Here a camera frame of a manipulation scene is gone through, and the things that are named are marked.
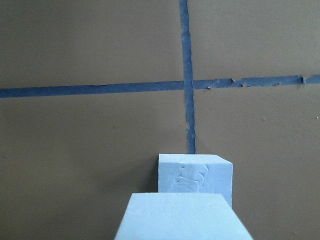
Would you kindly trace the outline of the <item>blue block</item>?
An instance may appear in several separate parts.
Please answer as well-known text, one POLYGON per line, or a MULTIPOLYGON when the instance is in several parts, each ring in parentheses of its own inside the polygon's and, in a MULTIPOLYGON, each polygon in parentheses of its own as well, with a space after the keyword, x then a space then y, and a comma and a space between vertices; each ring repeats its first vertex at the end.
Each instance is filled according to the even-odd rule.
POLYGON ((134 193, 117 240, 250 240, 220 194, 134 193))
POLYGON ((214 154, 158 155, 158 192, 220 194, 232 206, 233 164, 214 154))

